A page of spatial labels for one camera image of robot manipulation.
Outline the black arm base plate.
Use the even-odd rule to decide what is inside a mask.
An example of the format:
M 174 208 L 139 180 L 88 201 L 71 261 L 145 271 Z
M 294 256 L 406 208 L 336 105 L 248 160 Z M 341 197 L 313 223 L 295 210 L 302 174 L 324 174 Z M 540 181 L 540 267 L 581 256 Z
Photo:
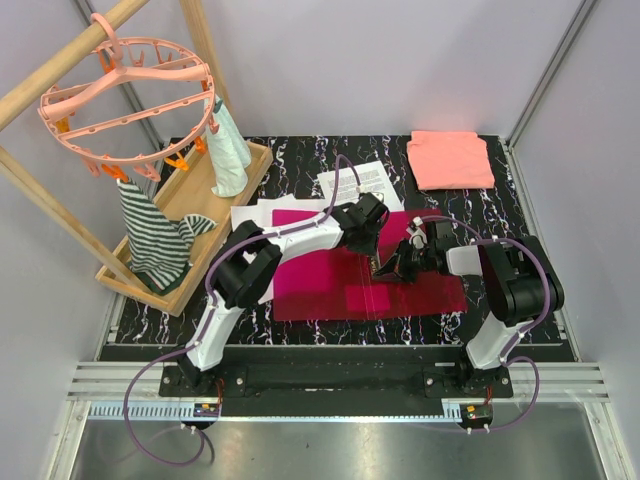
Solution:
M 162 369 L 163 397 L 222 396 L 223 416 L 310 419 L 434 417 L 444 401 L 506 400 L 506 370 L 473 387 L 457 379 L 460 348 L 444 346 L 239 346 L 196 373 L 184 361 Z

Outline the white printed paper sheet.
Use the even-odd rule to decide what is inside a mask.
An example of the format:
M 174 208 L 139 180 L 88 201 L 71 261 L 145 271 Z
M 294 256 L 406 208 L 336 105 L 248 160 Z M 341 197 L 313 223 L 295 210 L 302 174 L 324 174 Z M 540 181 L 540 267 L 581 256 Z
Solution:
M 391 212 L 404 210 L 403 203 L 392 186 L 391 180 L 381 161 L 356 165 L 355 176 L 350 167 L 339 170 L 339 178 L 335 180 L 335 172 L 324 172 L 317 176 L 324 197 L 330 200 L 336 192 L 337 205 L 355 203 L 361 194 L 372 193 L 381 200 Z

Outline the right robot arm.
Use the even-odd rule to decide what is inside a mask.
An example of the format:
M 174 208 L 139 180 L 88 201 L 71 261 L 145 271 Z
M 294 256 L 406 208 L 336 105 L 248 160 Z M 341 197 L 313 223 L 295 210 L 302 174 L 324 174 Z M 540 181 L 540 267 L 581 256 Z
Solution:
M 506 370 L 508 356 L 527 332 L 564 305 L 565 294 L 538 237 L 483 239 L 468 228 L 461 245 L 449 217 L 412 219 L 408 237 L 385 261 L 372 260 L 375 280 L 413 283 L 420 273 L 477 276 L 483 281 L 489 312 L 463 347 L 454 367 L 454 384 L 466 396 L 489 389 Z

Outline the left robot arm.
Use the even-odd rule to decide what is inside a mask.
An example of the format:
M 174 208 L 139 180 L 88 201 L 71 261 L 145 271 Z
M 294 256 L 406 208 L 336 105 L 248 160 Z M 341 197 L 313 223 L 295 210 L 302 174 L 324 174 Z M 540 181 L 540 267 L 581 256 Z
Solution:
M 243 312 L 264 296 L 279 266 L 317 251 L 345 248 L 374 256 L 389 209 L 378 193 L 331 205 L 311 218 L 261 228 L 241 223 L 227 237 L 205 277 L 207 306 L 197 330 L 178 357 L 181 384 L 196 396 L 215 386 L 227 340 Z

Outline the red plastic clip folder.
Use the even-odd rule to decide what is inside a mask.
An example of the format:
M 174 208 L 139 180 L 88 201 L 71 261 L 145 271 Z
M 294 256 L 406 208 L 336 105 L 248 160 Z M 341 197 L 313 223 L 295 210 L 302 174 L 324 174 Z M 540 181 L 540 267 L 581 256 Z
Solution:
M 368 258 L 345 248 L 291 259 L 273 279 L 277 322 L 366 320 L 468 310 L 462 280 L 425 272 L 414 283 L 375 281 Z

